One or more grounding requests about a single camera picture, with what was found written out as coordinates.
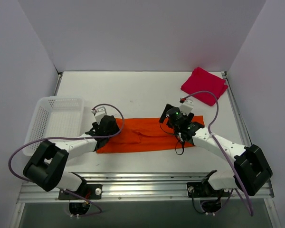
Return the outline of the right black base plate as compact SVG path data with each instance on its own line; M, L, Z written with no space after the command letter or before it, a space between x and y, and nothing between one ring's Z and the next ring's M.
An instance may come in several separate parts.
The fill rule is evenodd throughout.
M190 198L219 198L227 197L230 191L214 190L208 182L187 182L187 193Z

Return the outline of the aluminium rail frame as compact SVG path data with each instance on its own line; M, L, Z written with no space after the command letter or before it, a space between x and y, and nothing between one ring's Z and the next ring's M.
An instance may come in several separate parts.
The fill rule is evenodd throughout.
M93 105L116 105L124 116L150 117L161 114L165 104L175 104L184 96L180 86L190 72L66 71L59 78L56 95L78 95L85 99L82 130L86 129ZM199 181L213 169L228 170L228 164L204 149L190 148L183 156L173 151L113 155L88 154L73 159L67 166L90 182L103 184L102 203L110 202L120 211L123 202L187 202L185 185ZM235 191L228 205L218 214L222 225L238 228L281 226L271 183L252 198L254 216L240 204L243 193Z

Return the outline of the folded magenta t-shirt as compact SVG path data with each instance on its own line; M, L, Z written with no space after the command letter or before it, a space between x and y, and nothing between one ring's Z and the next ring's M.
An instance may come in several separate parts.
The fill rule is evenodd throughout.
M216 99L219 99L226 92L228 86L226 85L225 79L219 78L201 67L197 67L180 89L187 94L208 91L211 92Z

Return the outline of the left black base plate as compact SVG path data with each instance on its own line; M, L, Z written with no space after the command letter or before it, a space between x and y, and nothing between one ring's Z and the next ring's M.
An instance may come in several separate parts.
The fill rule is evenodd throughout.
M85 184L83 187L79 187L74 193L89 200L98 200L102 198L102 184ZM59 200L78 200L77 196L70 193L59 191Z

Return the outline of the orange t-shirt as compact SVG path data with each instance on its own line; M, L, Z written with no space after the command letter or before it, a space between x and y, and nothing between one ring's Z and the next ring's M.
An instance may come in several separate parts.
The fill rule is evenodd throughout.
M97 153L153 152L180 149L173 130L159 118L128 118L120 134L111 138Z

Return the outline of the white perforated plastic basket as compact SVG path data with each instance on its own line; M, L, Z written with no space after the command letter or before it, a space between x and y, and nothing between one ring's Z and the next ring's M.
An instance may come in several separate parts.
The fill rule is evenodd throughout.
M84 113L84 99L79 96L41 98L31 118L25 143L47 137L78 137Z

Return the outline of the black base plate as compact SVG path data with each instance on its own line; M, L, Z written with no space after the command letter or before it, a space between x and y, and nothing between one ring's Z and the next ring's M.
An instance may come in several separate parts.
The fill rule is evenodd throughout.
M98 200L102 198L102 184L85 184L83 187L79 187L74 193L89 200ZM59 191L59 200L78 200L77 196L70 193Z
M208 182L187 182L187 193L190 198L219 198L227 197L230 191L214 190Z

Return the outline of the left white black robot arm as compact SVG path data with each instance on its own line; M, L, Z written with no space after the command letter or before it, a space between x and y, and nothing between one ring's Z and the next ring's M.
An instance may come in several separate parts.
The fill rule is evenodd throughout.
M88 152L96 152L110 140L109 135L119 132L114 116L105 115L100 123L81 135L82 140L67 142L42 141L23 170L23 175L45 191L66 189L75 199L81 199L88 191L84 178L65 170L68 160Z

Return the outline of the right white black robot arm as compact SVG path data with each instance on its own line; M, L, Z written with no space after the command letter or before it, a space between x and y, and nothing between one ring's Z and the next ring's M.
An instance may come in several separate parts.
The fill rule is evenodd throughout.
M261 148L257 145L245 146L229 141L193 120L191 107L182 104L175 107L166 104L161 114L160 123L167 120L167 126L182 143L203 148L226 160L230 171L211 171L203 180L202 192L207 196L218 190L240 189L249 196L254 196L273 176Z

